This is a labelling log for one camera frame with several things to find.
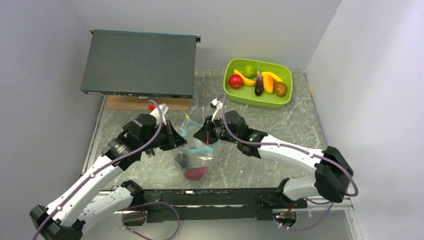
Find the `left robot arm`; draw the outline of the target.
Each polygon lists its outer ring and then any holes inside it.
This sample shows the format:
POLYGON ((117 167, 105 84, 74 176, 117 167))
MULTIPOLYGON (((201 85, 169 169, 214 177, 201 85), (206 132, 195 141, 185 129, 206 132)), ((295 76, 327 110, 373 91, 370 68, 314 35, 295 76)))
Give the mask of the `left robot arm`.
POLYGON ((146 203, 144 189, 133 180, 124 181, 109 195, 97 194, 144 152, 170 151, 187 144, 161 113, 140 114, 123 126, 97 160, 65 193, 47 206, 36 205, 30 218, 36 229, 33 239, 79 240, 92 226, 122 209, 137 210, 146 203))

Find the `purple sweet potato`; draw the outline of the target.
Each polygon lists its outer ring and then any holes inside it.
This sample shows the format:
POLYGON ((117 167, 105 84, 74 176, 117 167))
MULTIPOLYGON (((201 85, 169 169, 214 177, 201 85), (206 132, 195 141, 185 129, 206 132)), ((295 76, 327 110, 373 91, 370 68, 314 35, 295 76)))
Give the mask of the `purple sweet potato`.
POLYGON ((202 177, 207 174, 209 171, 209 168, 206 166, 202 167, 192 167, 188 168, 184 173, 183 176, 190 180, 190 181, 199 181, 202 179, 202 177))

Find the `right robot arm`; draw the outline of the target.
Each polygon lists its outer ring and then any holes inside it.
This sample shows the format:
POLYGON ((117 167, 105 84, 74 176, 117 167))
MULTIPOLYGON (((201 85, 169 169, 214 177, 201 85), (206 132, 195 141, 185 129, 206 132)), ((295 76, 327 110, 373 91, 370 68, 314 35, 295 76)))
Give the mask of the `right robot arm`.
POLYGON ((348 195, 354 172, 335 147, 315 149, 298 146, 280 140, 264 131, 250 128, 236 111, 229 111, 224 118, 205 118, 203 126, 193 137, 212 145, 225 141, 237 145, 246 156, 274 160, 298 167, 309 175, 302 178, 285 178, 275 192, 276 203, 287 208, 294 202, 320 196, 332 203, 341 203, 348 195))

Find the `dark plum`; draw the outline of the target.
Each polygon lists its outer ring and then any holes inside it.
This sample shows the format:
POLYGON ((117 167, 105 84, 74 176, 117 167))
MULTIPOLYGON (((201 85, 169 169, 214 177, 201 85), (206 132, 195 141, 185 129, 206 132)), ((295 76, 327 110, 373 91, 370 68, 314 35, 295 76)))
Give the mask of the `dark plum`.
POLYGON ((187 154, 184 153, 178 153, 175 156, 174 161, 182 169, 187 169, 190 165, 190 158, 187 154))

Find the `clear zip top bag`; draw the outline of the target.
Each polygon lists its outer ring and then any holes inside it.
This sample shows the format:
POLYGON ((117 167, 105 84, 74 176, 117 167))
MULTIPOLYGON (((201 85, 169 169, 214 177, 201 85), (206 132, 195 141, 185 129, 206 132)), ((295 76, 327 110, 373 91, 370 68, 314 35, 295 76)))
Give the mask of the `clear zip top bag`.
POLYGON ((196 133, 202 126, 203 125, 201 123, 192 120, 190 116, 186 114, 182 125, 177 130, 177 132, 187 140, 187 144, 174 150, 174 162, 175 156, 178 153, 186 154, 189 157, 188 168, 182 169, 175 162, 175 164, 181 169, 183 175, 189 168, 208 167, 209 172, 210 168, 218 161, 219 152, 221 150, 220 143, 218 141, 214 144, 207 145, 194 138, 194 133, 196 133))

